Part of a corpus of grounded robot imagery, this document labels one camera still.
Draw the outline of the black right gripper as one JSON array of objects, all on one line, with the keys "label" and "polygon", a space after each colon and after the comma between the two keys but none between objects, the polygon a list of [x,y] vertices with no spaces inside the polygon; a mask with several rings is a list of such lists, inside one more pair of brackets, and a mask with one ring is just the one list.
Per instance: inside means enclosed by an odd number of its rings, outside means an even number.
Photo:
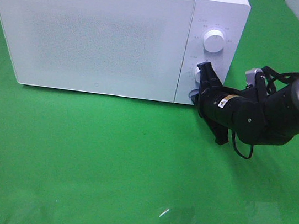
[{"label": "black right gripper", "polygon": [[199,93],[190,99],[197,107],[215,136],[215,142],[229,142],[228,129],[250,131],[255,93],[253,90],[236,90],[222,85],[210,61],[197,64],[200,71]]}]

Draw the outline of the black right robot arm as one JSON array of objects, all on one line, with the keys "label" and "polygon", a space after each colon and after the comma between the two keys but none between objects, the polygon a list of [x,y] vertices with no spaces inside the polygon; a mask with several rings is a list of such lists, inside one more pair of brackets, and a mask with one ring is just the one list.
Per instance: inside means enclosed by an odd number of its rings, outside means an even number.
[{"label": "black right robot arm", "polygon": [[299,134],[299,72],[253,68],[243,90],[225,87],[210,62],[197,65],[198,93],[191,97],[217,144],[232,131],[249,145],[283,145]]}]

